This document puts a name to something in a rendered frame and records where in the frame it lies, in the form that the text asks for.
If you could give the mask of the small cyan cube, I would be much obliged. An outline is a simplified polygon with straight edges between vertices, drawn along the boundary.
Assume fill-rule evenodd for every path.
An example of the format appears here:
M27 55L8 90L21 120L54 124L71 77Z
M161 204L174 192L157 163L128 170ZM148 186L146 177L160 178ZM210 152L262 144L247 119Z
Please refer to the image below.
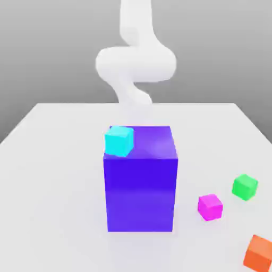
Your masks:
M134 147L134 129L126 126L111 126L105 133L105 153L126 157Z

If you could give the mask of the small magenta cube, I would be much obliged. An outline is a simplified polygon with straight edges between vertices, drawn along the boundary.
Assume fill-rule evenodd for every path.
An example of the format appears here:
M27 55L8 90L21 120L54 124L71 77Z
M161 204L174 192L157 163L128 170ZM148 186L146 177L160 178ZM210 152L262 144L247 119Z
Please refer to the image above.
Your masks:
M198 199L198 212L206 221L222 217L223 203L215 194L200 196Z

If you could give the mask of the small green cube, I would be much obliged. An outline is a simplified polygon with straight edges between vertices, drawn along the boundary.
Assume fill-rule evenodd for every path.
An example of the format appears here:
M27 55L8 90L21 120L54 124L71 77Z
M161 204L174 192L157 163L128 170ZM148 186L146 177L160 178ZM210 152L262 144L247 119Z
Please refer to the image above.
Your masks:
M246 174L242 174L234 179L232 193L239 198L248 201L256 194L258 184L258 180Z

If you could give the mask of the small orange cube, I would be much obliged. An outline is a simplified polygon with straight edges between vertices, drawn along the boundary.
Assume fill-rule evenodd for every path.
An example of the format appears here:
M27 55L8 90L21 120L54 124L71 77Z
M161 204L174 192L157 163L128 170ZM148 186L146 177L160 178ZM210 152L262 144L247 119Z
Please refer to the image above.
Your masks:
M272 264L272 242L253 234L243 264L256 272L269 272Z

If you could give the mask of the large blue box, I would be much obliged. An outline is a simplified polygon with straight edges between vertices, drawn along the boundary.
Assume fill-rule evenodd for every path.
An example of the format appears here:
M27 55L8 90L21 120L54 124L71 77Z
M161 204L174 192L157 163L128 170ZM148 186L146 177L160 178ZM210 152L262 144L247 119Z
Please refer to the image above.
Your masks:
M108 231L170 232L178 169L172 130L133 130L134 147L126 157L103 157Z

